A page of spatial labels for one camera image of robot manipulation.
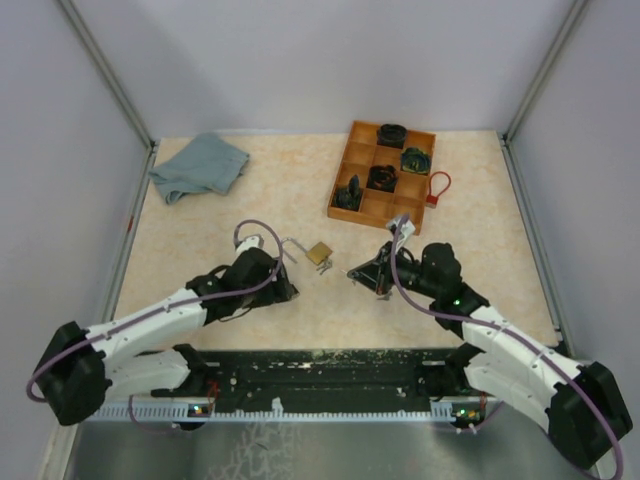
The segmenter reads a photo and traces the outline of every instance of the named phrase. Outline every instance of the green object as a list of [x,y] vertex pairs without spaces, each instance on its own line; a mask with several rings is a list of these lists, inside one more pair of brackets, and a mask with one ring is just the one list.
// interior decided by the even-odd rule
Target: green object
[[403,172],[428,175],[431,170],[431,157],[417,147],[409,147],[400,157]]

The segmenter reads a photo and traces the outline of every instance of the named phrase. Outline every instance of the metal floor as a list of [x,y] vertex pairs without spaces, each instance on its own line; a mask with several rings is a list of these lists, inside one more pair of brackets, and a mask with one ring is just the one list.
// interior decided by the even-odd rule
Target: metal floor
[[578,480],[504,408],[477,436],[424,423],[212,423],[173,438],[86,422],[65,480]]

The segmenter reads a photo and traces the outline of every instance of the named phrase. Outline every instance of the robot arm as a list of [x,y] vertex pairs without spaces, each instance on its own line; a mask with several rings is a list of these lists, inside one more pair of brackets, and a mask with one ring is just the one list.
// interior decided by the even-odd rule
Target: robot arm
[[[139,312],[87,329],[75,322],[60,327],[36,371],[56,357],[64,358],[54,360],[55,364],[35,381],[60,424],[83,421],[106,400],[204,384],[206,364],[189,345],[140,354],[177,335],[231,316],[238,309],[264,307],[297,297],[298,291],[281,266],[273,280],[260,290],[209,298],[255,287],[272,275],[277,262],[261,249],[262,243],[258,235],[248,237],[237,246],[233,264],[194,278],[185,288]],[[67,355],[74,346],[81,348]]]
[[[436,321],[465,343],[447,362],[460,387],[487,392],[528,416],[572,463],[590,468],[610,448],[602,425],[542,355],[576,382],[603,414],[618,439],[632,428],[613,374],[594,362],[582,365],[545,347],[506,320],[489,301],[463,282],[460,263],[449,244],[433,243],[420,260],[404,248],[413,233],[410,222],[394,219],[387,227],[401,228],[395,258],[401,287],[434,299],[429,310]],[[388,295],[395,282],[391,269],[392,242],[371,260],[347,273],[377,295]],[[453,321],[438,313],[479,320]],[[524,340],[533,350],[523,346]]]

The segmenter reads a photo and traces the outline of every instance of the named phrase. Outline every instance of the red cable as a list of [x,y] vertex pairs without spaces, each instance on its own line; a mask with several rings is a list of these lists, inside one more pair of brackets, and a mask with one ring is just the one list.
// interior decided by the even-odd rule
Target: red cable
[[[447,183],[447,186],[444,187],[444,189],[438,195],[431,195],[431,183],[433,182],[433,178],[438,174],[444,175],[445,177],[447,177],[449,179],[449,183]],[[427,205],[430,207],[435,207],[438,204],[438,198],[440,198],[440,196],[444,192],[449,190],[450,186],[451,186],[451,176],[447,172],[439,171],[431,174],[431,178],[429,179],[429,190],[427,191],[427,200],[426,200]]]

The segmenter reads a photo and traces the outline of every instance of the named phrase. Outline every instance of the table surface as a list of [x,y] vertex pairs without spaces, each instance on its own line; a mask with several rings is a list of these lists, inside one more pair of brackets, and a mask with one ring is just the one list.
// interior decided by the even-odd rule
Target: table surface
[[[169,160],[189,138],[163,139],[156,164]],[[334,251],[333,268],[320,276],[302,252],[285,258],[300,291],[291,302],[214,322],[169,342],[201,350],[439,348],[460,344],[432,317],[415,311],[396,293],[388,301],[341,270],[370,259],[389,232],[327,217],[331,188],[347,135],[255,135],[225,137],[251,160],[227,196],[191,195],[168,206],[149,184],[116,309],[116,318],[155,303],[234,256],[232,233],[246,218],[271,225],[280,237],[307,248],[323,241]],[[451,243],[465,281],[515,325],[537,340],[556,345],[540,279],[493,131],[439,132],[433,171],[445,170],[453,184],[436,209],[425,209],[422,233],[407,247],[419,256],[430,242]],[[439,183],[434,181],[434,190]],[[247,226],[241,236],[263,233]],[[425,306],[431,299],[415,295]]]

